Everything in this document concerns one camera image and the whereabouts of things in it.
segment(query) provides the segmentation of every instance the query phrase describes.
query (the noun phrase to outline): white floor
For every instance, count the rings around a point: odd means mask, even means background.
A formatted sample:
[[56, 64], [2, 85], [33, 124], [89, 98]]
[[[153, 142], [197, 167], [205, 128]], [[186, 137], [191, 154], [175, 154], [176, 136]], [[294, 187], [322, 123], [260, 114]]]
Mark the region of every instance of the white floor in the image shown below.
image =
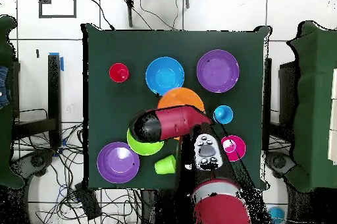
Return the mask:
[[[123, 0], [96, 0], [101, 4], [105, 18], [116, 29], [130, 29], [128, 11]], [[72, 0], [52, 0], [43, 5], [43, 14], [72, 14]], [[156, 16], [140, 9], [140, 0], [134, 0], [135, 10], [147, 21], [152, 29], [170, 30]], [[178, 18], [175, 28], [182, 28], [182, 0], [177, 0]], [[160, 16], [167, 24], [173, 25], [177, 15], [176, 0], [142, 0], [142, 7]], [[93, 23], [102, 29], [109, 29], [99, 7], [90, 0], [77, 0], [77, 18], [39, 18], [38, 0], [0, 0], [0, 14], [13, 16], [18, 27], [10, 34], [10, 40], [21, 63], [20, 110], [44, 108], [47, 110], [47, 56], [59, 53], [64, 57], [65, 68], [61, 72], [62, 125], [68, 128], [83, 121], [82, 101], [82, 33], [81, 23]], [[133, 11], [134, 30], [148, 29], [145, 22]], [[257, 26], [272, 26], [269, 43], [269, 57], [272, 58], [272, 99], [271, 109], [279, 110], [278, 68], [282, 63], [294, 60], [292, 50], [286, 41], [294, 38], [298, 24], [304, 20], [314, 20], [325, 28], [337, 27], [335, 0], [190, 0], [190, 8], [184, 8], [185, 30], [253, 30]], [[273, 121], [278, 113], [272, 112]], [[43, 119], [43, 111], [23, 113], [21, 121]], [[76, 135], [72, 143], [79, 145]], [[20, 143], [20, 151], [15, 157], [27, 153], [27, 147]], [[81, 163], [82, 156], [76, 157]], [[61, 183], [65, 183], [63, 164], [56, 157], [53, 166]], [[72, 165], [74, 183], [83, 177], [83, 165]], [[275, 179], [265, 168], [265, 180], [270, 188], [263, 192], [268, 207], [280, 206], [287, 210], [285, 184]], [[111, 199], [125, 194], [121, 190], [107, 190]], [[49, 211], [59, 194], [59, 185], [52, 168], [41, 178], [34, 177], [29, 193], [30, 214], [33, 224], [41, 224], [35, 211]], [[110, 202], [105, 192], [99, 191], [97, 198], [104, 206]], [[123, 213], [125, 199], [119, 204], [104, 207], [106, 213]], [[136, 221], [132, 213], [129, 222]], [[113, 224], [114, 219], [106, 218], [103, 224]], [[54, 224], [78, 224], [75, 221], [54, 220]]]

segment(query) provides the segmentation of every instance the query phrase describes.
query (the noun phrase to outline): table surface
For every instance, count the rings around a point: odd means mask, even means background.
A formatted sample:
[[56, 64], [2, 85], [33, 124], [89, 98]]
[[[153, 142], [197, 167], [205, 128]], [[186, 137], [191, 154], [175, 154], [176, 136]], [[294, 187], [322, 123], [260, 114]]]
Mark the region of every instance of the table surface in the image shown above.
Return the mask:
[[[226, 125], [228, 134], [241, 137], [246, 143], [242, 158], [257, 188], [260, 187], [261, 109], [263, 83], [263, 42], [268, 26], [252, 32], [183, 32], [150, 30], [99, 30], [86, 24], [88, 33], [88, 112], [89, 112], [89, 187], [90, 188], [175, 188], [178, 174], [157, 175], [156, 161], [174, 154], [180, 162], [178, 142], [170, 139], [161, 151], [140, 156], [138, 174], [124, 184], [106, 181], [97, 170], [100, 150], [111, 142], [126, 142], [131, 118], [144, 109], [155, 109], [160, 98], [147, 87], [145, 72], [156, 58], [169, 56], [184, 68], [185, 88], [195, 91], [203, 100], [205, 111], [212, 115], [218, 105], [229, 105], [234, 118]], [[240, 76], [229, 91], [215, 94], [197, 81], [196, 67], [208, 51], [223, 49], [238, 61]], [[129, 79], [115, 83], [109, 78], [113, 63], [124, 63]]]
[[301, 69], [298, 107], [294, 117], [293, 157], [300, 166], [286, 178], [300, 192], [317, 187], [337, 188], [337, 166], [328, 160], [332, 75], [337, 68], [337, 32], [316, 23], [301, 24], [290, 42]]

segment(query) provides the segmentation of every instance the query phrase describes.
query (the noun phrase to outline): blue tape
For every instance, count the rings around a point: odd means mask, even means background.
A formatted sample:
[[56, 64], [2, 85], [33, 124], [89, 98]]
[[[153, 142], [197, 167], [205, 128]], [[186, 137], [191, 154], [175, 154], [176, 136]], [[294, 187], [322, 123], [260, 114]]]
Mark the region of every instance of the blue tape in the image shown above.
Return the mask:
[[63, 62], [63, 57], [60, 58], [60, 70], [61, 71], [65, 70], [65, 65], [64, 65], [64, 62]]

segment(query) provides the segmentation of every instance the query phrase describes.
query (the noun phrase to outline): blue plate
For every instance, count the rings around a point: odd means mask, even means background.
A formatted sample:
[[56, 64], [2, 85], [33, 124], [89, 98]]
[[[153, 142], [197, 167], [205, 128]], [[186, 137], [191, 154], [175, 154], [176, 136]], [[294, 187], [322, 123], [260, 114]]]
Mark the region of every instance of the blue plate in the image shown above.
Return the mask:
[[146, 84], [155, 94], [164, 95], [184, 83], [182, 65], [171, 57], [160, 57], [151, 62], [145, 74]]

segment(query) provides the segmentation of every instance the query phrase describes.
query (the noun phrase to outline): blue object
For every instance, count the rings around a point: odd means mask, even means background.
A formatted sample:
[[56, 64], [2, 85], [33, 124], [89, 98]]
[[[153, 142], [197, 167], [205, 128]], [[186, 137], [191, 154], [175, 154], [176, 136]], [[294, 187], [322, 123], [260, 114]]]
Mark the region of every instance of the blue object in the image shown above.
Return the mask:
[[8, 68], [4, 66], [0, 66], [0, 92], [1, 92], [0, 109], [8, 105], [9, 101], [11, 100], [11, 91], [6, 81], [7, 73], [8, 73]]
[[213, 119], [216, 122], [225, 125], [230, 123], [233, 119], [233, 111], [229, 106], [221, 105], [218, 106], [213, 112]]
[[[60, 53], [49, 53], [49, 55], [60, 55]], [[61, 71], [65, 70], [65, 63], [63, 57], [60, 57], [60, 70]]]
[[65, 70], [65, 63], [63, 61], [63, 57], [60, 58], [60, 70], [64, 71]]
[[182, 87], [184, 69], [177, 60], [171, 57], [160, 57], [148, 66], [145, 80], [150, 90], [162, 96], [173, 88]]
[[284, 210], [279, 207], [273, 207], [269, 209], [269, 214], [271, 215], [272, 222], [274, 224], [281, 224], [284, 221], [285, 213]]

